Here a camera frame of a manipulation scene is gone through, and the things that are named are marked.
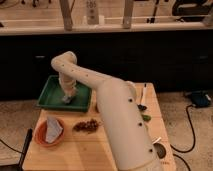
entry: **office chair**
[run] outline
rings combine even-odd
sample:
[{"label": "office chair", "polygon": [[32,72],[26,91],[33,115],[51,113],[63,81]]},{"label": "office chair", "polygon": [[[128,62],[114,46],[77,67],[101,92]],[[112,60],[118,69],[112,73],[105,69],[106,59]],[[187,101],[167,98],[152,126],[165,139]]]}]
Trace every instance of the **office chair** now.
[{"label": "office chair", "polygon": [[[213,7],[213,3],[211,5],[204,5],[206,2],[207,0],[176,0],[172,7],[172,15],[181,16],[180,19],[186,22],[202,21],[204,16],[208,15]],[[181,7],[181,5],[188,4],[192,6]]]}]

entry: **wooden table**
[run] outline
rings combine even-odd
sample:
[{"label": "wooden table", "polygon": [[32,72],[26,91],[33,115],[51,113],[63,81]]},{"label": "wooden table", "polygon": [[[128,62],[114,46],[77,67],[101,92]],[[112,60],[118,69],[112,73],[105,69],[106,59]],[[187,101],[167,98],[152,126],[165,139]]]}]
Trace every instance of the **wooden table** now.
[{"label": "wooden table", "polygon": [[[143,84],[137,83],[137,102],[140,100]],[[37,126],[46,119],[48,115],[61,118],[67,128],[67,134],[63,142],[55,147],[44,148],[31,141],[23,169],[32,170],[57,170],[57,171],[115,171],[116,166],[105,135],[104,127],[101,125],[95,133],[74,132],[73,126],[80,121],[94,118],[101,122],[100,114],[95,110],[96,94],[92,92],[91,105],[87,113],[42,110]],[[148,125],[148,132],[152,140],[162,137],[161,143],[167,150],[167,155],[161,159],[165,171],[175,171],[176,165],[170,148],[169,139],[161,116],[153,84],[147,84],[146,94],[147,110],[144,114],[152,117]]]}]

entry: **nuts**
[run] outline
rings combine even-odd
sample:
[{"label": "nuts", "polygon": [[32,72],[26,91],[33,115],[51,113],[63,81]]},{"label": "nuts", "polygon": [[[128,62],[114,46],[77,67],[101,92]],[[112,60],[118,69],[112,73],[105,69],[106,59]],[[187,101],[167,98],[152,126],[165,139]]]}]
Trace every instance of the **nuts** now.
[{"label": "nuts", "polygon": [[74,127],[73,130],[75,131],[85,131],[88,133],[92,133],[97,131],[99,127],[99,123],[95,119],[91,119],[90,121],[86,122],[78,122]]}]

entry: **green tray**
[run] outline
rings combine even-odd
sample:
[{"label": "green tray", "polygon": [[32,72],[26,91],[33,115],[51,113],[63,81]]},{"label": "green tray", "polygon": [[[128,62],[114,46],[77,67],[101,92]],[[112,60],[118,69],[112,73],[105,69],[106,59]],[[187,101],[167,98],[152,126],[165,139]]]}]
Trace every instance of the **green tray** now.
[{"label": "green tray", "polygon": [[58,82],[58,76],[51,75],[39,96],[38,106],[52,110],[87,112],[90,105],[91,89],[79,82],[77,82],[76,88],[77,94],[76,97],[72,99],[71,103],[63,103],[62,98],[64,96],[64,92]]}]

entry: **orange bowl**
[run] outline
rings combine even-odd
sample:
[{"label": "orange bowl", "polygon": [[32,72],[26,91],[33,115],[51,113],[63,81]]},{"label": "orange bowl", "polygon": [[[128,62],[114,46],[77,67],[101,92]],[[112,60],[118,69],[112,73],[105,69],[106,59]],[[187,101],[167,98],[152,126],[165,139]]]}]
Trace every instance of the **orange bowl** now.
[{"label": "orange bowl", "polygon": [[61,119],[57,118],[57,121],[63,128],[62,133],[57,137],[57,139],[55,141],[53,141],[52,143],[48,143],[45,141],[46,133],[47,133],[47,121],[44,121],[39,125],[39,127],[36,129],[36,132],[35,132],[34,140],[37,144],[39,144],[43,147],[52,147],[52,146],[57,145],[58,143],[60,143],[63,140],[64,134],[65,134],[65,129],[66,129],[65,124],[64,124],[64,121],[62,121]]}]

